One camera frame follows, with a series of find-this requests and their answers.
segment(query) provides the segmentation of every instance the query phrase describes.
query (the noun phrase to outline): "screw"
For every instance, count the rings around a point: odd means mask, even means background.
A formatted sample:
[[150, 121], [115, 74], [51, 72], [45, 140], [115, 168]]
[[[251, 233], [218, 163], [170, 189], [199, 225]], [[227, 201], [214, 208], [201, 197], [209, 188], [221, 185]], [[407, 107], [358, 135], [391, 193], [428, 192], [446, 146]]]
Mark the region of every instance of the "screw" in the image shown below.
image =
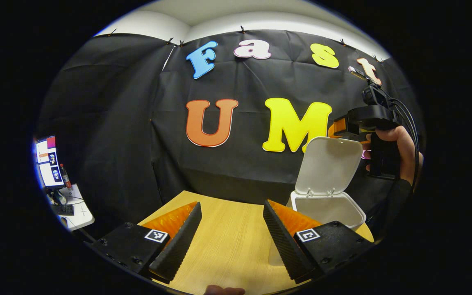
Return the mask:
[[136, 257], [132, 258], [132, 261], [134, 263], [136, 263], [137, 265], [142, 265], [142, 263], [143, 263], [143, 261], [141, 259], [136, 258]]

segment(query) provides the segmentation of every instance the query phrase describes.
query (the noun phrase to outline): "white desk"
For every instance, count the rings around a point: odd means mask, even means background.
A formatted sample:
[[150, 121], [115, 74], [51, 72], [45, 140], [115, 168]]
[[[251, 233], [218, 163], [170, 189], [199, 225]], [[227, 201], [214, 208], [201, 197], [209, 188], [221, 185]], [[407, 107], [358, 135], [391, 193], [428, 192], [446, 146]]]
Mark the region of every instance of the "white desk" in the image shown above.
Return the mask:
[[63, 217], [67, 220], [67, 228], [70, 231], [94, 223], [94, 216], [92, 216], [92, 213], [90, 213], [90, 210], [86, 207], [77, 185], [73, 184], [73, 188], [74, 190], [71, 195], [69, 195], [69, 190], [66, 187], [59, 190], [60, 193], [67, 198], [67, 205], [73, 205], [74, 207], [74, 216], [58, 215], [60, 219]]

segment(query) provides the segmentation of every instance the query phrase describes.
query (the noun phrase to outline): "white plastic container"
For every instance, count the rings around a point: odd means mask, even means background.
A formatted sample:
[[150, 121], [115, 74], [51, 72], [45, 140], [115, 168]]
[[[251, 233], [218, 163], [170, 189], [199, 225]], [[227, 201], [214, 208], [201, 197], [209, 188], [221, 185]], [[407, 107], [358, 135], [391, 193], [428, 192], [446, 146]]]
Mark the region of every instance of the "white plastic container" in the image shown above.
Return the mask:
[[[365, 222], [365, 213], [344, 190], [360, 164], [362, 152], [358, 141], [313, 138], [307, 144], [287, 207], [322, 224], [337, 220], [356, 230]], [[269, 250], [269, 264], [283, 265], [274, 243]]]

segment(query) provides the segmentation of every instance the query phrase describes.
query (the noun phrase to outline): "keyboard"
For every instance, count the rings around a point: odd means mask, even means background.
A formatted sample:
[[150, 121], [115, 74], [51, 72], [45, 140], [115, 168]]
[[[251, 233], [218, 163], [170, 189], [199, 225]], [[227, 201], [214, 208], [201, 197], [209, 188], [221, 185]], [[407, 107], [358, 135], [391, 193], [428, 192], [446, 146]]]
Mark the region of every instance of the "keyboard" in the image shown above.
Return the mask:
[[52, 209], [57, 215], [74, 216], [73, 205], [52, 205]]

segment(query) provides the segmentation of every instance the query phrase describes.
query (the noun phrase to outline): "orange letter u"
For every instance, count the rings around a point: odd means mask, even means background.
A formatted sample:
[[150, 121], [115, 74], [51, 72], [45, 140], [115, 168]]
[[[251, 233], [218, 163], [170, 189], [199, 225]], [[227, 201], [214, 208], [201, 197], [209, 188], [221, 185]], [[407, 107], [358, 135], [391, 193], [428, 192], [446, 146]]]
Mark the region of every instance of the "orange letter u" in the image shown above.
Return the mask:
[[214, 134], [203, 132], [203, 118], [205, 110], [210, 106], [206, 100], [192, 100], [186, 104], [189, 109], [187, 116], [187, 137], [189, 140], [200, 146], [215, 147], [222, 145], [231, 133], [232, 110], [238, 106], [238, 101], [234, 99], [220, 99], [216, 106], [220, 109], [220, 119], [218, 130]]

